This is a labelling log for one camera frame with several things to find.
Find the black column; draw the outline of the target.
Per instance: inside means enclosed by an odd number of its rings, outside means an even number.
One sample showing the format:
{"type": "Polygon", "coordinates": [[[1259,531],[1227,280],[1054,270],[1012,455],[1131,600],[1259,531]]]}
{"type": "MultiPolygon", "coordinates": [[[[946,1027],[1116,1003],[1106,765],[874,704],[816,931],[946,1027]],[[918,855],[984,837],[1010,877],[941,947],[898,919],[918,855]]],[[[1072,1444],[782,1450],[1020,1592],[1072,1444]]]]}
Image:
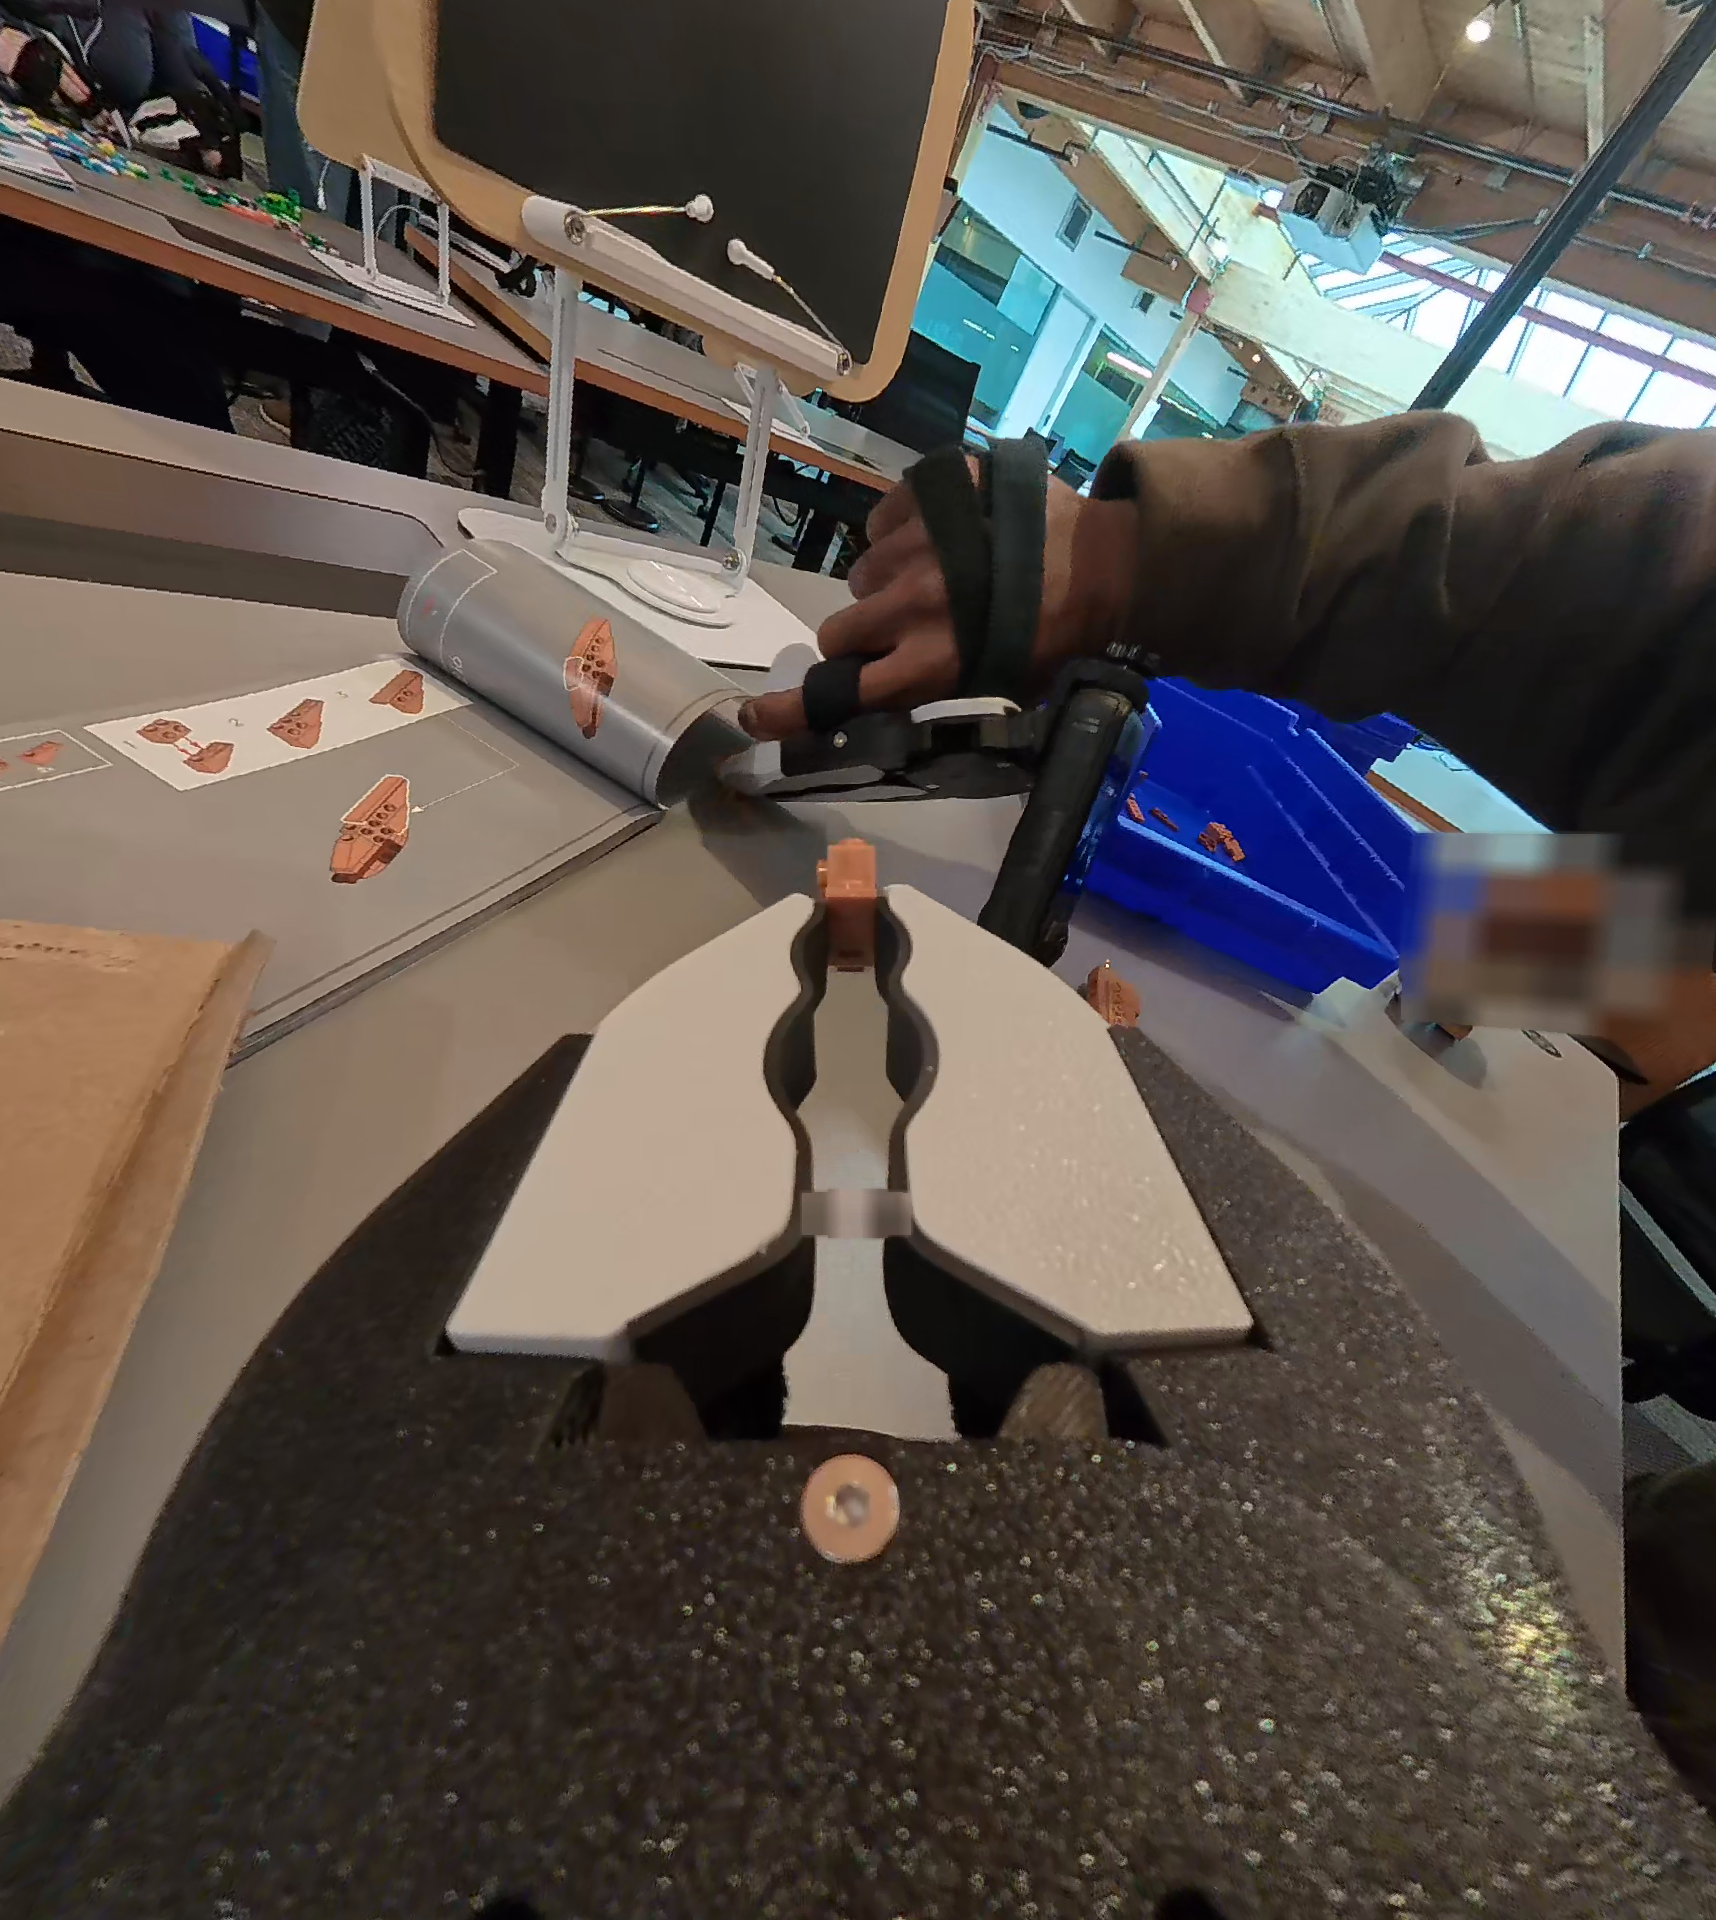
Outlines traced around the black column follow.
{"type": "Polygon", "coordinates": [[[1616,181],[1650,145],[1692,80],[1716,52],[1716,2],[1700,4],[1684,33],[1673,44],[1652,78],[1611,125],[1605,141],[1587,159],[1563,200],[1538,227],[1530,247],[1506,271],[1436,371],[1411,400],[1413,414],[1445,412],[1479,371],[1493,344],[1520,313],[1569,243],[1587,227],[1616,181]]]}

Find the person's right forearm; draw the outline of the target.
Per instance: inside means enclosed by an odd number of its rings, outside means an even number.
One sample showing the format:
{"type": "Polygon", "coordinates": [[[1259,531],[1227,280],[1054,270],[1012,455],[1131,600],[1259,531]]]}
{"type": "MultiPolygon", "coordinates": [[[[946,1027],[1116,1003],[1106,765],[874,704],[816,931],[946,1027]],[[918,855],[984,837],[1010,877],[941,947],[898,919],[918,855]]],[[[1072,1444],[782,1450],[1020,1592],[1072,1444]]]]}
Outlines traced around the person's right forearm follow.
{"type": "Polygon", "coordinates": [[[1716,431],[1493,458],[1424,412],[1119,448],[1104,635],[1206,687],[1390,711],[1542,827],[1675,876],[1716,970],[1716,431]]]}

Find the blue plastic bin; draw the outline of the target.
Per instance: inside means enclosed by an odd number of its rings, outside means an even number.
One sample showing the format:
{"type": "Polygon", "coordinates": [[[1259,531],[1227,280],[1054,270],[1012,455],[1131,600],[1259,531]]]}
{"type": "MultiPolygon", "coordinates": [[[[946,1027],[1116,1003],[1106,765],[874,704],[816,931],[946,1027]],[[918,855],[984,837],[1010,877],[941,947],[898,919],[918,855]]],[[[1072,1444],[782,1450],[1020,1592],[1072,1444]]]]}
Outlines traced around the blue plastic bin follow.
{"type": "Polygon", "coordinates": [[[1363,722],[1336,722],[1313,708],[1302,709],[1302,728],[1326,740],[1326,745],[1347,759],[1351,768],[1375,788],[1380,800],[1395,806],[1411,821],[1430,831],[1460,829],[1445,814],[1404,792],[1395,779],[1377,770],[1382,761],[1392,761],[1407,749],[1423,743],[1426,740],[1423,729],[1392,713],[1379,713],[1363,722]]]}
{"type": "Polygon", "coordinates": [[[1302,728],[1305,706],[1182,677],[1151,683],[1159,729],[1101,837],[1088,893],[1316,995],[1382,983],[1411,923],[1423,825],[1302,728]],[[1159,806],[1182,825],[1149,820],[1159,806]],[[1247,861],[1198,846],[1223,821],[1247,861]]]}

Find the white ceiling unit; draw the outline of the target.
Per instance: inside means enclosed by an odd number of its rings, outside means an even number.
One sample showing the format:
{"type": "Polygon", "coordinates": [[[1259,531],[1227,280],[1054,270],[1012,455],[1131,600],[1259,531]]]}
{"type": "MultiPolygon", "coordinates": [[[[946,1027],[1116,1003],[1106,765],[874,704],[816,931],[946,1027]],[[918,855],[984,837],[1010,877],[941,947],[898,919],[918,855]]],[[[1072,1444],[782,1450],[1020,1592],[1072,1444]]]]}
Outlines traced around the white ceiling unit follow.
{"type": "Polygon", "coordinates": [[[1364,275],[1379,264],[1387,236],[1398,227],[1417,189],[1398,155],[1325,162],[1283,189],[1274,219],[1302,258],[1364,275]]]}

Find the open instruction booklet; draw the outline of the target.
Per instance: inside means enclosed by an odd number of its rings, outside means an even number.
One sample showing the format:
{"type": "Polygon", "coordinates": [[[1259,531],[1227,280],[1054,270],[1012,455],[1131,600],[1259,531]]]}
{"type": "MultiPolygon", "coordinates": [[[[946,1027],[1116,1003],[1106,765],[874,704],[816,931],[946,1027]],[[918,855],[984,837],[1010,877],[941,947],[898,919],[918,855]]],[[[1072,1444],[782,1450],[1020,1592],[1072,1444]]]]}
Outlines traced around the open instruction booklet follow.
{"type": "Polygon", "coordinates": [[[747,745],[805,627],[702,627],[505,539],[394,612],[0,569],[0,917],[273,951],[262,1048],[600,859],[747,745]]]}

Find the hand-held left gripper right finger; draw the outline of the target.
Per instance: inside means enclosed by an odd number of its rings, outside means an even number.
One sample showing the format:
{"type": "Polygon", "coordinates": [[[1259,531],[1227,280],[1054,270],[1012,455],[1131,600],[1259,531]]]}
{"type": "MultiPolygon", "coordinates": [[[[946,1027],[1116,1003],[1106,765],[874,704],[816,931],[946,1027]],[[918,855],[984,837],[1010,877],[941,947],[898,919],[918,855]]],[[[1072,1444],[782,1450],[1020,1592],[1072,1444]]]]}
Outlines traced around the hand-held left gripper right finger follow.
{"type": "Polygon", "coordinates": [[[1224,1347],[1254,1314],[1110,1025],[911,884],[878,899],[903,1106],[888,1241],[1088,1358],[1224,1347]]]}

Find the white metal bracket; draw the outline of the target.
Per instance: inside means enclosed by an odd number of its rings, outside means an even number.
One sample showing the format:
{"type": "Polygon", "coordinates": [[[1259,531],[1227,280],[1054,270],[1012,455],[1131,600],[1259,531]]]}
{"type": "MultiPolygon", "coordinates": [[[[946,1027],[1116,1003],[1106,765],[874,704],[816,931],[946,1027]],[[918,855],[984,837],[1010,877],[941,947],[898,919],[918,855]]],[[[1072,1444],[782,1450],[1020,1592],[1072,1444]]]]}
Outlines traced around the white metal bracket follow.
{"type": "Polygon", "coordinates": [[[810,387],[828,387],[850,376],[857,370],[850,347],[799,297],[797,288],[738,236],[727,240],[727,267],[781,290],[803,319],[759,306],[731,286],[705,280],[615,221],[620,216],[667,216],[705,225],[713,213],[715,203],[705,194],[680,203],[623,205],[613,213],[559,197],[527,195],[520,224],[533,253],[550,261],[556,277],[577,275],[663,318],[679,319],[707,344],[720,344],[750,365],[805,371],[810,387]]]}

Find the long table with toy bricks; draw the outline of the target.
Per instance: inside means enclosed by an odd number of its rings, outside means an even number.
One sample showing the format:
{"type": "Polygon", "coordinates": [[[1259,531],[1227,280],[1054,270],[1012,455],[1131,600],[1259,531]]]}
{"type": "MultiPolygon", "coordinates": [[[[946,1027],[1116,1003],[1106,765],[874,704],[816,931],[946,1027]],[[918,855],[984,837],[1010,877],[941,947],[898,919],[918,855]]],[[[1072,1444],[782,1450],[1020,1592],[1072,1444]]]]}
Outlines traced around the long table with toy bricks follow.
{"type": "Polygon", "coordinates": [[[459,299],[455,267],[431,271],[389,242],[331,218],[299,232],[207,201],[164,179],[106,176],[61,155],[0,155],[0,218],[254,302],[334,335],[386,345],[487,383],[491,448],[514,446],[522,396],[548,394],[533,352],[459,299]]]}

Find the grey desk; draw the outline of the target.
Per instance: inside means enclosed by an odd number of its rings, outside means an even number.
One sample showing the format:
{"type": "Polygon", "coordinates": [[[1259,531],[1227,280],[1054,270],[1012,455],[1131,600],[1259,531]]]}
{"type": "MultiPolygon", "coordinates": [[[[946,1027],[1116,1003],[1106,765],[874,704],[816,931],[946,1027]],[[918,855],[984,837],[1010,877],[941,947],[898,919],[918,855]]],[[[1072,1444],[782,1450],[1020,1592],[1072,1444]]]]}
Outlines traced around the grey desk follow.
{"type": "MultiPolygon", "coordinates": [[[[118,665],[166,635],[270,663],[393,617],[327,610],[417,564],[408,521],[461,495],[0,380],[6,732],[77,708],[30,642],[118,665]]],[[[228,1069],[184,1211],[0,1652],[0,1807],[104,1643],[175,1480],[329,1253],[564,1033],[748,917],[818,859],[803,827],[667,816],[228,1069]]],[[[1580,1615],[1623,1664],[1616,1084],[1516,1033],[1433,1061],[1356,988],[1290,1011],[1230,965],[1098,904],[1068,959],[1110,956],[1151,1036],[1387,1256],[1496,1413],[1580,1615]]]]}

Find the printed toy set box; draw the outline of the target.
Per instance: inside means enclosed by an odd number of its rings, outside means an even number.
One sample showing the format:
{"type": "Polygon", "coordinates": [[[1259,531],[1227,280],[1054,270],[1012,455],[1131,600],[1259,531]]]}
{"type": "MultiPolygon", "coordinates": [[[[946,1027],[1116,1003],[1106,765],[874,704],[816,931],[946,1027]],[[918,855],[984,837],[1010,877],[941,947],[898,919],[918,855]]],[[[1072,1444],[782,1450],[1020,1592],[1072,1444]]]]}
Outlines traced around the printed toy set box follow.
{"type": "Polygon", "coordinates": [[[270,959],[0,919],[0,1647],[152,1289],[270,959]]]}

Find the black panel with wooden rim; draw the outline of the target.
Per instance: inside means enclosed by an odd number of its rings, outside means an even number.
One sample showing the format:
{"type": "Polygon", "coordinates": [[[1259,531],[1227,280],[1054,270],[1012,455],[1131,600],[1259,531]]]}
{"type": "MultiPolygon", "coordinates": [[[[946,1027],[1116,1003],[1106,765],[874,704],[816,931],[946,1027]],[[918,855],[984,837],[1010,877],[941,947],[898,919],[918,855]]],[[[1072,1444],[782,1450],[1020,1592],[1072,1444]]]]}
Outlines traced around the black panel with wooden rim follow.
{"type": "Polygon", "coordinates": [[[546,265],[527,195],[613,216],[705,194],[705,224],[615,224],[803,322],[727,267],[736,236],[850,350],[822,389],[870,400],[904,359],[974,31],[969,2],[319,2],[299,121],[331,159],[393,168],[546,265]]]}

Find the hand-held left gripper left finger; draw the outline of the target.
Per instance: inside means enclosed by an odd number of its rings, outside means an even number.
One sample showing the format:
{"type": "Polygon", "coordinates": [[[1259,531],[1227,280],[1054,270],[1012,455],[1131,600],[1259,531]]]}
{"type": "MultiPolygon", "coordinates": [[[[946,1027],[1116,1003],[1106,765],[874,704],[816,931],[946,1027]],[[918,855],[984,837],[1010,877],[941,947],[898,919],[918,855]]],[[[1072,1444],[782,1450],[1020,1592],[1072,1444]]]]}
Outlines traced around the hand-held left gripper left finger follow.
{"type": "Polygon", "coordinates": [[[818,986],[790,893],[598,1025],[447,1321],[461,1354],[630,1358],[801,1244],[803,1093],[772,1043],[818,986]]]}

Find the orange brick with side stud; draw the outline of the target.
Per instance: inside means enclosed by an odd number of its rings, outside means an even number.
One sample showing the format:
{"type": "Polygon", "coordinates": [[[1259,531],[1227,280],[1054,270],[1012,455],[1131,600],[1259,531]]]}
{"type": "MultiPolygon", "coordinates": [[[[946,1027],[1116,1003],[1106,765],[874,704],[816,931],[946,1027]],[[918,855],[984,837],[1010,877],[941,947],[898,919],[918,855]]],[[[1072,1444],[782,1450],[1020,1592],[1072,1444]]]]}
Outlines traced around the orange brick with side stud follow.
{"type": "Polygon", "coordinates": [[[837,972],[870,972],[877,965],[881,885],[870,839],[847,835],[827,846],[818,861],[818,893],[827,940],[827,965],[837,972]]]}

